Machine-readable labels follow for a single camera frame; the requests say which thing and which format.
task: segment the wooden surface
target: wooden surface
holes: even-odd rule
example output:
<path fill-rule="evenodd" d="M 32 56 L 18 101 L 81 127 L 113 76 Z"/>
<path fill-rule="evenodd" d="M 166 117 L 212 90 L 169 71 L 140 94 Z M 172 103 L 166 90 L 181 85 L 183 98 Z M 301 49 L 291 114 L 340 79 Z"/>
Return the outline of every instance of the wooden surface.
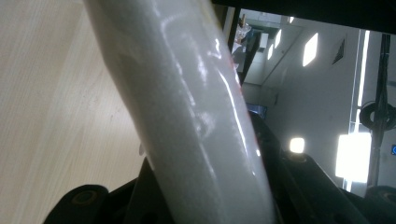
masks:
<path fill-rule="evenodd" d="M 143 160 L 80 1 L 0 1 L 0 223 L 42 223 L 70 189 Z"/>

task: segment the white tube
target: white tube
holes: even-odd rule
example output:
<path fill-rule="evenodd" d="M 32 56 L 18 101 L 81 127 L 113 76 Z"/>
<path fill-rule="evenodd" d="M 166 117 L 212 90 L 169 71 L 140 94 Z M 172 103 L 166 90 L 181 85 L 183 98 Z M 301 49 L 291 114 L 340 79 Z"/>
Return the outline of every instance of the white tube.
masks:
<path fill-rule="evenodd" d="M 207 1 L 85 0 L 177 223 L 272 223 L 231 55 Z"/>

